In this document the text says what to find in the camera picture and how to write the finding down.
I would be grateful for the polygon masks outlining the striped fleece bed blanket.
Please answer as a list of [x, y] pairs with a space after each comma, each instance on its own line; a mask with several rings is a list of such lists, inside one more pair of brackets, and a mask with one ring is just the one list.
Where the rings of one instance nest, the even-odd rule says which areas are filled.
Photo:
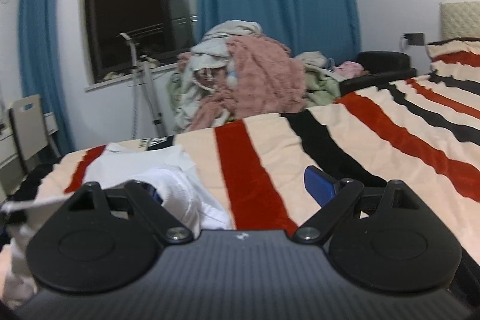
[[4, 206], [14, 220], [1, 251], [1, 300], [37, 290], [24, 257], [30, 239], [96, 167], [124, 175], [151, 163], [193, 162], [237, 229], [293, 232], [318, 204], [304, 188], [315, 165], [370, 187], [400, 179], [479, 257], [479, 41], [428, 46], [426, 76], [363, 88], [327, 106], [265, 114], [163, 139], [129, 140], [65, 156]]

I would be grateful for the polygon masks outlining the beige quilted headboard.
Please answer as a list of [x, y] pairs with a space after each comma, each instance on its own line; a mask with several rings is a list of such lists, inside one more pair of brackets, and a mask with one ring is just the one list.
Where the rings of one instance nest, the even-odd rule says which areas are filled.
[[439, 9], [443, 40], [479, 38], [480, 1], [441, 3]]

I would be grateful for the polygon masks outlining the grey black chair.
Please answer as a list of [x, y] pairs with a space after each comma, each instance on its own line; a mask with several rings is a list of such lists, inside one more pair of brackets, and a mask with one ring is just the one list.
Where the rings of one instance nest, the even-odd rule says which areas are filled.
[[58, 129], [53, 132], [48, 130], [39, 94], [14, 101], [8, 109], [8, 118], [24, 175], [32, 171], [29, 161], [44, 149], [49, 149], [55, 158], [61, 158], [53, 138]]

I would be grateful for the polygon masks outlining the silver tripod stand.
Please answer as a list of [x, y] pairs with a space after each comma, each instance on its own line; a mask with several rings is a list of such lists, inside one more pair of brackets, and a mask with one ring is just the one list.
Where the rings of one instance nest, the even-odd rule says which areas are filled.
[[137, 137], [139, 124], [140, 95], [143, 96], [150, 112], [151, 123], [158, 138], [166, 137], [167, 131], [164, 126], [163, 113], [155, 88], [151, 63], [147, 56], [140, 55], [137, 49], [137, 42], [128, 35], [121, 32], [120, 37], [125, 40], [131, 57], [131, 76], [133, 88], [133, 138]]

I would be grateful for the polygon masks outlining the light green blanket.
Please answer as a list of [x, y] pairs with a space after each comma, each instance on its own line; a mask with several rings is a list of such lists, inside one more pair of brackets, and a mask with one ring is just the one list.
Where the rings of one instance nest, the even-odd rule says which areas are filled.
[[[340, 98], [339, 82], [330, 70], [305, 65], [307, 107], [326, 106]], [[182, 73], [174, 71], [167, 83], [169, 103], [173, 111], [181, 104]]]

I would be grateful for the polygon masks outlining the pink fluffy blanket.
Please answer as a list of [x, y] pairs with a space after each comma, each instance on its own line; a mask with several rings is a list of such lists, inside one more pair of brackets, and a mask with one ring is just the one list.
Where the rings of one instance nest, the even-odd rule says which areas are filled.
[[220, 83], [200, 101], [193, 125], [185, 132], [218, 127], [267, 113], [295, 113], [306, 107], [304, 65], [282, 43], [265, 35], [227, 40], [236, 84]]

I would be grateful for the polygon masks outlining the black wall socket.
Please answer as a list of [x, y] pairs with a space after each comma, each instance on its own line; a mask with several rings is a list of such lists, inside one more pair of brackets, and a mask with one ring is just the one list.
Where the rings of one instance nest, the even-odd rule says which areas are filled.
[[408, 32], [403, 35], [403, 39], [408, 46], [424, 46], [425, 33], [424, 32]]

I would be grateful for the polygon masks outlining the left blue curtain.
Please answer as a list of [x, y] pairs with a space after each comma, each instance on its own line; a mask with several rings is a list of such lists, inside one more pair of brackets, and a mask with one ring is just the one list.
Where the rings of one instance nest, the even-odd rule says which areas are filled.
[[55, 115], [55, 143], [61, 154], [74, 149], [60, 75], [57, 0], [19, 0], [19, 70], [22, 93], [38, 94]]

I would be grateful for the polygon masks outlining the white t-shirt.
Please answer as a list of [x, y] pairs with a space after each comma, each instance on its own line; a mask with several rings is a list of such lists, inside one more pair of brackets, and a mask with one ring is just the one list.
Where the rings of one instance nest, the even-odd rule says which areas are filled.
[[29, 241], [74, 191], [88, 182], [112, 188], [129, 180], [155, 187], [168, 210], [194, 235], [233, 228], [223, 205], [203, 186], [197, 166], [179, 145], [146, 150], [110, 143], [41, 163], [1, 208], [10, 218], [8, 257], [1, 259], [1, 300], [14, 309], [37, 291], [25, 252]]

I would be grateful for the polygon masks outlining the white dresser desk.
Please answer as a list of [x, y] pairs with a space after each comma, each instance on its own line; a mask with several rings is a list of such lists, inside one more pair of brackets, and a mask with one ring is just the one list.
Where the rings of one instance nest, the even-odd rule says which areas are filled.
[[[49, 144], [53, 146], [53, 135], [58, 132], [58, 125], [53, 112], [44, 114]], [[10, 195], [20, 185], [22, 170], [18, 159], [12, 131], [6, 127], [1, 132], [1, 190]]]

